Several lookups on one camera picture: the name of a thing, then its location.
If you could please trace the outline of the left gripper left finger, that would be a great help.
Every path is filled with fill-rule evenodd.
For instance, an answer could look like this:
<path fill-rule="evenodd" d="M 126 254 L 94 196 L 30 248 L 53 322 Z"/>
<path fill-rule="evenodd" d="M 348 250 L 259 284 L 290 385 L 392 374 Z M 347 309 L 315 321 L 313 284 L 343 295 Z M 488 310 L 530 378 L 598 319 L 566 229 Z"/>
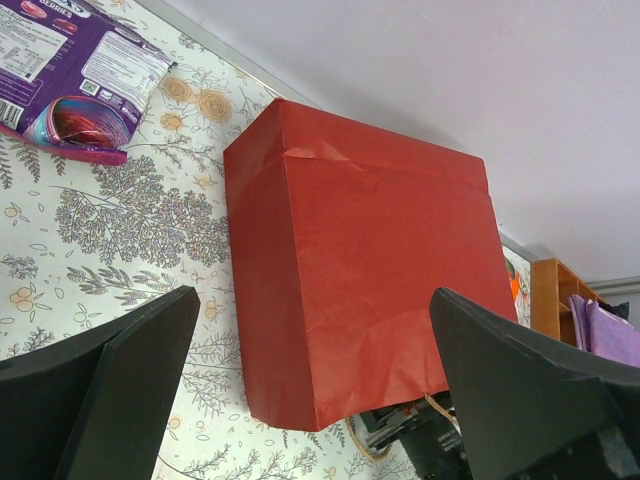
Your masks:
<path fill-rule="evenodd" d="M 2 478 L 151 478 L 199 309 L 181 286 L 3 360 Z"/>

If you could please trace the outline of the red brown paper bag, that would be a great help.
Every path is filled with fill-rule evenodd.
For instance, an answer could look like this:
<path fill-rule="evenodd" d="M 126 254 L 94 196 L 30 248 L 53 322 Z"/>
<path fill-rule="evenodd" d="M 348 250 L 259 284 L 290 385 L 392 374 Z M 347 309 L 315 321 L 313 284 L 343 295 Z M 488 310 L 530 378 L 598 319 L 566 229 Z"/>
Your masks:
<path fill-rule="evenodd" d="M 224 167 L 255 419 L 318 432 L 445 391 L 440 287 L 516 319 L 482 159 L 277 99 Z"/>

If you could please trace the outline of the orange snack packet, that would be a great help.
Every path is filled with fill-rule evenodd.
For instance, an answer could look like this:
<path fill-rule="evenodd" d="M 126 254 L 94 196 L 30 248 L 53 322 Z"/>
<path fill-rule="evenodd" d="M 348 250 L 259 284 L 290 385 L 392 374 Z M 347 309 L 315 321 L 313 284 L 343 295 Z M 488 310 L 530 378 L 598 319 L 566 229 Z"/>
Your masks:
<path fill-rule="evenodd" d="M 503 248 L 507 273 L 511 286 L 518 323 L 524 327 L 531 327 L 531 294 L 530 294 L 530 263 L 508 249 Z"/>

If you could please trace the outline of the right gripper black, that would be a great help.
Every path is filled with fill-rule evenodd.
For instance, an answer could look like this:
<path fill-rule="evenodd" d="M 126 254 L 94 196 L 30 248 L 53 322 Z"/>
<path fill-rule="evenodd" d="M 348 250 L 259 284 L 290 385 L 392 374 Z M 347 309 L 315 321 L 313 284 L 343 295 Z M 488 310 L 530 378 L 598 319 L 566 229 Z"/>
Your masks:
<path fill-rule="evenodd" d="M 363 412 L 367 452 L 400 444 L 420 479 L 472 477 L 455 408 L 448 392 Z"/>

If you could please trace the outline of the purple snack packet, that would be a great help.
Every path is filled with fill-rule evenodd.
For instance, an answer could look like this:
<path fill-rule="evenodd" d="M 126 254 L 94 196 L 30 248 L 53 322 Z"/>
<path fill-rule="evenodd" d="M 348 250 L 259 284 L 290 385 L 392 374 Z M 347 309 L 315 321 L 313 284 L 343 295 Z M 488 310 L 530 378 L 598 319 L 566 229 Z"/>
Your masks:
<path fill-rule="evenodd" d="M 4 1 L 1 130 L 67 159 L 122 165 L 173 65 L 84 1 Z"/>

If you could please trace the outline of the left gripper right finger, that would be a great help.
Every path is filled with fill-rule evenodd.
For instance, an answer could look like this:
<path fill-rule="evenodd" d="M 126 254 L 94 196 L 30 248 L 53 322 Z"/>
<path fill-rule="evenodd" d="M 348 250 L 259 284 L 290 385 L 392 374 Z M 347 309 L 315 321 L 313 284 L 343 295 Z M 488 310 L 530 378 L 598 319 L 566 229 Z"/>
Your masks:
<path fill-rule="evenodd" d="M 638 478 L 638 368 L 448 288 L 429 311 L 473 478 Z"/>

